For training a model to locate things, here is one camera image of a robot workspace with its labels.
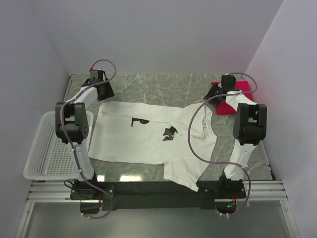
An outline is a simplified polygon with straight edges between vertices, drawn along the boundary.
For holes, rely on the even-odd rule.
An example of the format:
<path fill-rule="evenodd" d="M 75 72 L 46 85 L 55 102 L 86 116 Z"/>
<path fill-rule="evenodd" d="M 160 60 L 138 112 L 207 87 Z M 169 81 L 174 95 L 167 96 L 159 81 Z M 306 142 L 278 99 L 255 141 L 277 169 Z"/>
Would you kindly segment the white t shirt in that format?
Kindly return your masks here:
<path fill-rule="evenodd" d="M 162 164 L 164 179 L 197 191 L 217 141 L 211 118 L 200 104 L 103 103 L 88 154 L 108 162 Z"/>

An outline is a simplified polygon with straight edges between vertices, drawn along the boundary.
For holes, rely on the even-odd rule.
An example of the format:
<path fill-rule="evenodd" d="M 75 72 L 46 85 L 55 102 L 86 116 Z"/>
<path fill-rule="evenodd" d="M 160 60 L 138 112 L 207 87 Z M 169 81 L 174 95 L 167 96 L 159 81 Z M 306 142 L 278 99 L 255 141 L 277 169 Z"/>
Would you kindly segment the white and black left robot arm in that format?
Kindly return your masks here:
<path fill-rule="evenodd" d="M 76 179 L 91 180 L 95 171 L 88 156 L 89 122 L 87 108 L 95 101 L 114 96 L 102 69 L 90 69 L 90 77 L 70 100 L 55 106 L 55 133 L 67 145 L 78 173 Z"/>

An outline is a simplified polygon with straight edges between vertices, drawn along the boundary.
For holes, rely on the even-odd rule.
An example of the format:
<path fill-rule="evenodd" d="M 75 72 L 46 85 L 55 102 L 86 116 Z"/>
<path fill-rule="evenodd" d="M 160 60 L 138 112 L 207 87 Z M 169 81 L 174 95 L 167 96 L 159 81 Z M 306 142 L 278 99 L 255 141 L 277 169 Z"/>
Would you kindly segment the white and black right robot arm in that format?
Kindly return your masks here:
<path fill-rule="evenodd" d="M 231 198 L 244 191 L 243 178 L 249 158 L 266 137 L 267 107 L 248 97 L 252 93 L 249 84 L 244 81 L 243 85 L 247 91 L 238 88 L 233 74 L 226 74 L 221 76 L 220 82 L 211 84 L 204 97 L 204 100 L 217 108 L 227 105 L 235 111 L 234 148 L 217 186 L 218 194 L 224 198 Z"/>

